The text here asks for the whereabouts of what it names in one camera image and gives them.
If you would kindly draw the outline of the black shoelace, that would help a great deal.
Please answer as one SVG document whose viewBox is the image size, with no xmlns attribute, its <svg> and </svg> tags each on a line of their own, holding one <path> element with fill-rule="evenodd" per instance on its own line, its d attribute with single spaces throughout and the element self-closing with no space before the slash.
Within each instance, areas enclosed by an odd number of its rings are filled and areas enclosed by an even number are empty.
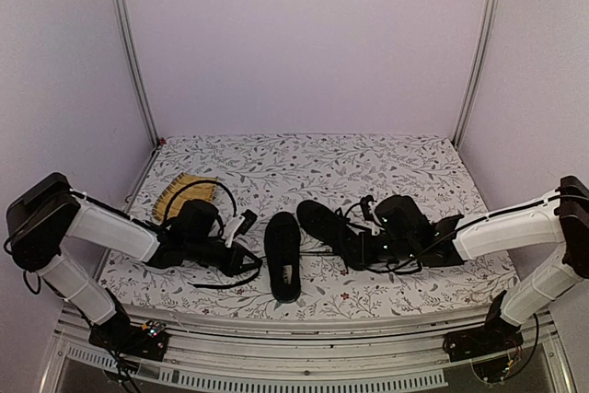
<svg viewBox="0 0 589 393">
<path fill-rule="evenodd" d="M 300 257 L 334 257 L 335 253 L 334 252 L 329 252 L 326 250 L 320 250 L 320 251 L 303 251 L 300 255 Z M 247 278 L 236 281 L 234 283 L 225 283 L 225 284 L 212 284 L 212 283 L 188 283 L 189 287 L 195 288 L 195 289 L 208 289 L 208 290 L 229 290 L 229 289 L 233 289 L 233 288 L 237 288 L 240 286 L 244 286 L 247 285 L 249 283 L 252 283 L 253 281 L 255 281 L 261 273 L 261 268 L 263 265 L 263 262 L 266 260 L 266 257 L 262 257 L 261 258 L 261 263 L 257 264 L 254 267 L 254 271 L 251 275 L 249 275 Z"/>
</svg>

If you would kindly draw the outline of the red-soled shoe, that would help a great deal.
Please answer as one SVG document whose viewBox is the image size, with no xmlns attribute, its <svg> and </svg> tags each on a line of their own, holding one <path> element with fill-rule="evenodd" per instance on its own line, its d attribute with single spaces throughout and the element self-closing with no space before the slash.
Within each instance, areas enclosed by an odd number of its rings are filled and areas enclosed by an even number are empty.
<svg viewBox="0 0 589 393">
<path fill-rule="evenodd" d="M 368 268 L 360 235 L 352 231 L 342 216 L 319 202 L 305 200 L 297 205 L 296 217 L 309 236 L 328 246 L 347 267 L 355 271 Z"/>
</svg>

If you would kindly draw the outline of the black shoe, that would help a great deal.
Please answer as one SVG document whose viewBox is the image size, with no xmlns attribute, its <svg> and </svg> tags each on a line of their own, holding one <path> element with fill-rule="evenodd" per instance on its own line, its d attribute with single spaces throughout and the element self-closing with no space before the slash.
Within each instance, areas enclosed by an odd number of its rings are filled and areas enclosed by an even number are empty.
<svg viewBox="0 0 589 393">
<path fill-rule="evenodd" d="M 293 303 L 301 293 L 301 235 L 295 217 L 287 212 L 275 214 L 264 233 L 264 251 L 271 293 L 282 303 Z"/>
</svg>

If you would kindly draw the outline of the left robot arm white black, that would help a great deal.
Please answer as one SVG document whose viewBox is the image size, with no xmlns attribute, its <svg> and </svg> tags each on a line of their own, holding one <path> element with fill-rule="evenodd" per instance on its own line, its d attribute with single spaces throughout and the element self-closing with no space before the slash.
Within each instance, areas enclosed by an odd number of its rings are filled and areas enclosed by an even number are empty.
<svg viewBox="0 0 589 393">
<path fill-rule="evenodd" d="M 244 275 L 250 283 L 262 261 L 236 238 L 246 234 L 257 216 L 234 212 L 223 222 L 210 202 L 192 199 L 172 206 L 197 179 L 167 197 L 159 223 L 138 220 L 74 190 L 65 175 L 54 172 L 6 209 L 5 252 L 25 274 L 35 274 L 87 319 L 118 351 L 130 350 L 136 334 L 155 336 L 150 326 L 135 327 L 116 297 L 100 286 L 62 249 L 67 238 L 112 249 L 150 269 L 167 270 L 193 262 L 214 267 L 227 277 Z"/>
</svg>

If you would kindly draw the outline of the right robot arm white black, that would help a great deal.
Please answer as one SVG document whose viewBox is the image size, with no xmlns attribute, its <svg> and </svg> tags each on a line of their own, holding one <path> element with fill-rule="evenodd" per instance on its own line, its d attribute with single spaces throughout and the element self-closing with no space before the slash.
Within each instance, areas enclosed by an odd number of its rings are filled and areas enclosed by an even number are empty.
<svg viewBox="0 0 589 393">
<path fill-rule="evenodd" d="M 499 251 L 552 245 L 553 252 L 522 282 L 499 295 L 488 323 L 476 333 L 485 353 L 510 340 L 512 328 L 588 277 L 588 189 L 576 177 L 529 202 L 495 212 L 453 215 L 430 222 L 410 196 L 360 200 L 364 220 L 361 262 L 390 272 L 453 267 Z"/>
</svg>

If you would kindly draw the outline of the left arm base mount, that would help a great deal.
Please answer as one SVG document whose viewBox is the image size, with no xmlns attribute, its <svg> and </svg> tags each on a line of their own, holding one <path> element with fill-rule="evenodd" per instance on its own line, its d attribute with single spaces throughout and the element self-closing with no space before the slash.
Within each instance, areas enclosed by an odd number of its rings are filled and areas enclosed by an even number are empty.
<svg viewBox="0 0 589 393">
<path fill-rule="evenodd" d="M 94 324 L 89 343 L 113 353 L 162 362 L 170 335 L 152 326 L 146 329 L 134 326 L 128 319 L 111 318 L 103 324 Z"/>
</svg>

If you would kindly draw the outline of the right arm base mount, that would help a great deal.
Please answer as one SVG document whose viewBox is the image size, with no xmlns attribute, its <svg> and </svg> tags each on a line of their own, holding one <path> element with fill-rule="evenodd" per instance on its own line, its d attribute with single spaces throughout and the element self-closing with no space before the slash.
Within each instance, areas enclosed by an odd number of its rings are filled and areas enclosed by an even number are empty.
<svg viewBox="0 0 589 393">
<path fill-rule="evenodd" d="M 507 351 L 523 342 L 520 326 L 498 319 L 445 334 L 442 349 L 451 362 L 457 362 Z"/>
</svg>

